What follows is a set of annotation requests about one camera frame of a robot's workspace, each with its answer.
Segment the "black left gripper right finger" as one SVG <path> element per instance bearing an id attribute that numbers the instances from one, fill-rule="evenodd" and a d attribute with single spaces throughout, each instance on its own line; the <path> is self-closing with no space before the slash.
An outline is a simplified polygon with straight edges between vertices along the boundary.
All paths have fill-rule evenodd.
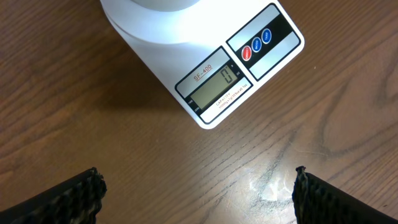
<path id="1" fill-rule="evenodd" d="M 296 169 L 292 201 L 298 224 L 397 224 L 397 220 L 306 172 Z"/>

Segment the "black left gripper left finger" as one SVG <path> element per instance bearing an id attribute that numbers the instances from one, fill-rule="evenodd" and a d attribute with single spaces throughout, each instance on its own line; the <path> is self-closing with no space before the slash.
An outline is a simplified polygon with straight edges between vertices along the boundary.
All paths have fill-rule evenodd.
<path id="1" fill-rule="evenodd" d="M 1 223 L 96 223 L 107 188 L 92 167 L 1 212 Z"/>

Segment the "white digital kitchen scale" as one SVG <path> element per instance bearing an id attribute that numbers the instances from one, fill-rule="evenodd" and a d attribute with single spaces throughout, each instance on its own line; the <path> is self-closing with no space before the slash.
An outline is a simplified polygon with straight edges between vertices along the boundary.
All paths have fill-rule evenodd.
<path id="1" fill-rule="evenodd" d="M 174 12 L 101 0 L 106 17 L 204 129 L 217 126 L 304 48 L 277 0 L 200 0 Z"/>

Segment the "grey plastic bowl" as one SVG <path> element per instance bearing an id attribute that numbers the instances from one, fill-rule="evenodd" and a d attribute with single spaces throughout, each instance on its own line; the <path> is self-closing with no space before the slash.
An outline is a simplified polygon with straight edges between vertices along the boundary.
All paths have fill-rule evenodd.
<path id="1" fill-rule="evenodd" d="M 174 12 L 195 5 L 200 0 L 132 0 L 136 4 L 160 12 Z"/>

